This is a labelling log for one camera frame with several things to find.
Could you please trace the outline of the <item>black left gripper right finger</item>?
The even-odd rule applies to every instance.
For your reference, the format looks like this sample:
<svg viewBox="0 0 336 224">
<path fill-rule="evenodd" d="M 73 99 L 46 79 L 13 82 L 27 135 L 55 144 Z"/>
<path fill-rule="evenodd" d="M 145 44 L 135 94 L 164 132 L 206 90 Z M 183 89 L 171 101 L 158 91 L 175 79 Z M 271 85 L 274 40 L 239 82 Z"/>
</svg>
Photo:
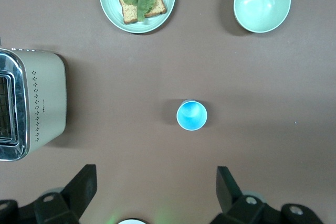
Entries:
<svg viewBox="0 0 336 224">
<path fill-rule="evenodd" d="M 211 221 L 212 224 L 323 223 L 306 206 L 285 204 L 278 211 L 256 196 L 244 195 L 226 166 L 217 168 L 216 195 L 222 212 Z"/>
</svg>

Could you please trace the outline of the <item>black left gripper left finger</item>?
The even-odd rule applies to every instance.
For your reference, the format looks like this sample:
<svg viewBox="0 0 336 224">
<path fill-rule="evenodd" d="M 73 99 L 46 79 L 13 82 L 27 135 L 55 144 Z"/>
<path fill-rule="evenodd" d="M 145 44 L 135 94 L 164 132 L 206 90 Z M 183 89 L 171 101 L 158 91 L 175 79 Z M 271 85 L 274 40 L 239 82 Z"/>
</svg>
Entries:
<svg viewBox="0 0 336 224">
<path fill-rule="evenodd" d="M 45 193 L 23 207 L 1 200 L 1 223 L 79 223 L 96 192 L 96 165 L 87 164 L 60 192 Z"/>
</svg>

